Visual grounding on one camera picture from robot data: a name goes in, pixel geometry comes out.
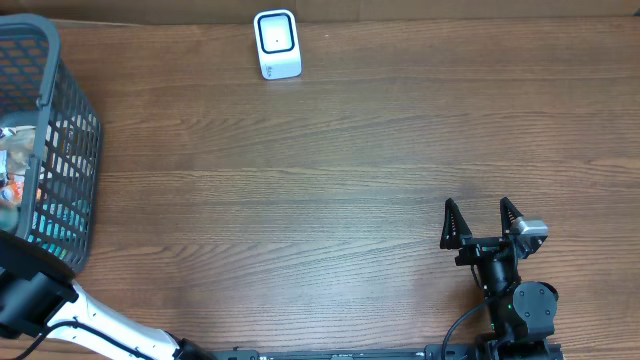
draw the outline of wood grain surface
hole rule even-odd
[[[438,248],[445,199],[490,236],[509,196],[551,226],[521,274],[559,290],[566,358],[638,357],[638,18],[299,38],[303,75],[266,82],[251,26],[62,31],[106,129],[93,296],[212,350],[421,347],[481,297]]]

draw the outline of item in basket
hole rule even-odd
[[[0,128],[0,139],[7,136],[13,136],[15,134],[16,134],[16,131],[13,128]]]
[[[7,151],[7,172],[24,174],[29,168],[29,157],[33,153],[36,130],[32,126],[22,127],[15,135],[0,138],[0,150]]]
[[[7,150],[0,151],[0,187],[7,185],[9,174],[7,173]]]
[[[0,230],[13,233],[18,226],[18,208],[0,202]]]
[[[24,193],[24,182],[12,181],[9,185],[0,189],[0,199],[12,205],[20,205],[22,203],[22,194]],[[42,191],[38,189],[36,200],[40,201]]]
[[[88,202],[80,200],[74,203],[74,205],[76,205],[85,216],[89,213]],[[42,205],[42,209],[46,212],[45,214],[41,214],[40,216],[38,216],[37,213],[33,214],[33,229],[41,234],[70,242],[75,240],[76,233],[86,230],[83,216],[61,204],[54,206],[45,204]],[[65,230],[57,223],[54,223],[51,218],[55,218],[58,222],[68,224],[69,226]]]

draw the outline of black cable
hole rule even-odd
[[[480,286],[480,281],[478,281],[478,275],[476,275],[475,265],[471,265],[471,274],[473,274],[473,280],[476,282],[478,288],[482,289],[482,286]]]
[[[149,357],[149,356],[141,353],[138,350],[135,350],[135,349],[132,349],[132,348],[126,346],[126,345],[123,345],[123,344],[117,342],[116,340],[114,340],[113,338],[111,338],[110,336],[104,334],[103,332],[100,332],[100,331],[98,331],[98,330],[96,330],[96,329],[94,329],[94,328],[92,328],[90,326],[87,326],[87,325],[85,325],[83,323],[79,323],[77,321],[62,321],[62,322],[59,322],[59,323],[57,323],[57,324],[55,324],[53,326],[45,328],[45,330],[42,332],[42,334],[40,334],[40,336],[38,336],[36,338],[36,340],[25,351],[22,352],[22,354],[18,355],[17,357],[15,357],[13,359],[8,359],[8,360],[23,360],[23,359],[25,359],[27,356],[29,356],[47,338],[47,336],[49,336],[49,334],[53,330],[55,330],[57,328],[60,328],[60,327],[63,327],[63,326],[71,326],[71,327],[74,327],[74,328],[80,328],[80,329],[82,329],[82,330],[84,330],[86,332],[89,332],[89,333],[101,338],[102,340],[104,340],[104,341],[108,342],[109,344],[117,347],[118,349],[128,352],[129,354],[131,354],[131,355],[133,355],[133,356],[135,356],[137,358],[144,359],[144,360],[153,360],[152,357]]]
[[[513,282],[518,281],[516,277],[518,276],[518,251],[516,249],[516,241],[515,239],[511,242],[513,246]]]
[[[482,308],[484,308],[485,306],[489,305],[491,302],[493,302],[496,299],[498,299],[499,296],[500,295],[496,295],[496,296],[492,296],[492,297],[486,298],[483,302],[481,302],[480,304],[476,305],[476,307],[474,307],[473,309],[467,311],[466,313],[464,313],[464,315],[460,316],[460,318],[458,320],[456,320],[456,322],[454,322],[453,325],[451,325],[451,328],[449,328],[449,331],[447,331],[447,335],[445,335],[444,340],[442,341],[442,347],[440,348],[440,359],[441,360],[446,360],[447,343],[449,343],[449,339],[451,338],[451,335],[453,335],[453,332],[458,327],[458,325],[460,325],[463,321],[467,320],[471,315],[477,313]]]

